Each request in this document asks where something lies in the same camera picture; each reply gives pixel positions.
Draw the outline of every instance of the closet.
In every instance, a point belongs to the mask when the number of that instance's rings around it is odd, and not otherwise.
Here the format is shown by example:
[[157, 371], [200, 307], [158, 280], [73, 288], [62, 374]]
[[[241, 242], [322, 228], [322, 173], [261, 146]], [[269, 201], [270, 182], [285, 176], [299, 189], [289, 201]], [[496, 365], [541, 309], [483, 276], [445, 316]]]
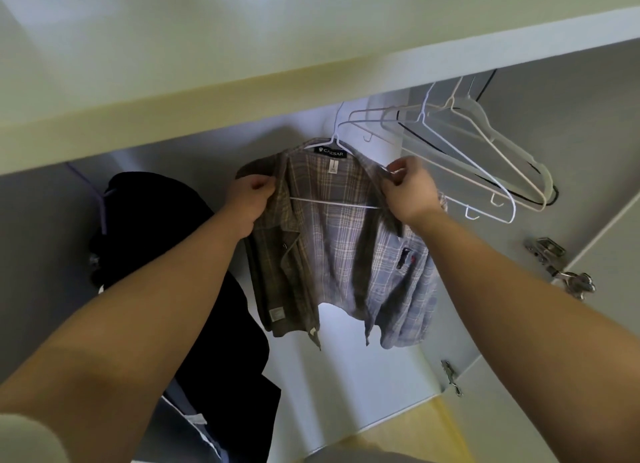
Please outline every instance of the closet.
[[[0, 31], [0, 380], [95, 295], [97, 205], [62, 162], [101, 190], [121, 171], [160, 173], [216, 210], [240, 166], [330, 137], [341, 102], [345, 121], [420, 103], [437, 81], [431, 99], [444, 103], [462, 77], [492, 126], [548, 167], [559, 197], [511, 224], [449, 212], [531, 272], [550, 281], [526, 238], [550, 237], [571, 260], [640, 191], [640, 0], [0, 0]], [[365, 132], [352, 141], [382, 164], [401, 154]], [[243, 249], [230, 270], [251, 305]], [[492, 440], [462, 405], [479, 380], [504, 394], [444, 289], [420, 346], [383, 350], [379, 330], [365, 346], [362, 323], [331, 305], [321, 318], [322, 352], [304, 333], [269, 336], [265, 375], [282, 389], [269, 461], [299, 460], [444, 391], [477, 461], [502, 463], [499, 448], [477, 445]], [[452, 394], [443, 360], [469, 396]], [[548, 458], [517, 407], [500, 408], [494, 417], [519, 421]], [[138, 458], [209, 461], [173, 416], [158, 408]]]

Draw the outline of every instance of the white shelf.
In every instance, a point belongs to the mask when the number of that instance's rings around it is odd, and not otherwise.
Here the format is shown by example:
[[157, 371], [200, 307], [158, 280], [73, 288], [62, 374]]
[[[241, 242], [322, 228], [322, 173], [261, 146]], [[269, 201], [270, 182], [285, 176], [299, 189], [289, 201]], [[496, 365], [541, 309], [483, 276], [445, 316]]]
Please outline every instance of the white shelf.
[[0, 1], [0, 174], [640, 37], [640, 0], [49, 1]]

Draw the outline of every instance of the metal hinge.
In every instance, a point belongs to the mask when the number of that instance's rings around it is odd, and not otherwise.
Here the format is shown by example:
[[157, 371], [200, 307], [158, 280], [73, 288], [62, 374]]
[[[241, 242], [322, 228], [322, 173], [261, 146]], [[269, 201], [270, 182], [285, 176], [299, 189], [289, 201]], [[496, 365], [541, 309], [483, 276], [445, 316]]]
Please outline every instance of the metal hinge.
[[448, 360], [441, 360], [440, 363], [442, 364], [444, 373], [447, 374], [447, 378], [449, 379], [449, 385], [453, 386], [453, 388], [456, 390], [456, 395], [458, 397], [462, 397], [464, 394], [462, 394], [462, 390], [460, 390], [460, 388], [458, 387], [455, 381], [455, 378], [457, 376], [456, 371], [453, 370], [453, 367], [451, 366]]
[[591, 276], [587, 273], [576, 274], [564, 271], [562, 257], [566, 254], [564, 247], [548, 237], [541, 237], [536, 240], [527, 239], [524, 247], [531, 252], [547, 272], [554, 278], [564, 282], [564, 289], [574, 298], [584, 301], [585, 293], [594, 293], [595, 284]]

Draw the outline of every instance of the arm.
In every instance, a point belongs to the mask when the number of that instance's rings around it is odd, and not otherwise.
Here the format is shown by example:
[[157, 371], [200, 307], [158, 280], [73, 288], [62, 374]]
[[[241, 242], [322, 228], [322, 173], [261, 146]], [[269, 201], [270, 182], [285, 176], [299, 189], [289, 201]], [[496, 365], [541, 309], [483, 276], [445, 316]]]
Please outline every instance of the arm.
[[424, 239], [480, 352], [558, 459], [640, 461], [640, 341], [453, 221], [418, 159], [388, 169], [390, 209]]
[[56, 330], [0, 386], [0, 412], [50, 427], [74, 462], [130, 462], [274, 189], [270, 177], [236, 180], [196, 232]]

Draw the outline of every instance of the shirt sleeve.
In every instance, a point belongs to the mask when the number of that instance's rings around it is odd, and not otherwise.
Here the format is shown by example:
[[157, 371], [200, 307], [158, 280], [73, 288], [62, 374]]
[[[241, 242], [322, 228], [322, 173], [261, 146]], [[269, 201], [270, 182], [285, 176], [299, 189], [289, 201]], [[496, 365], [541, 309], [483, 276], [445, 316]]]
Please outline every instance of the shirt sleeve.
[[48, 427], [17, 414], [0, 414], [0, 462], [70, 461], [59, 438]]

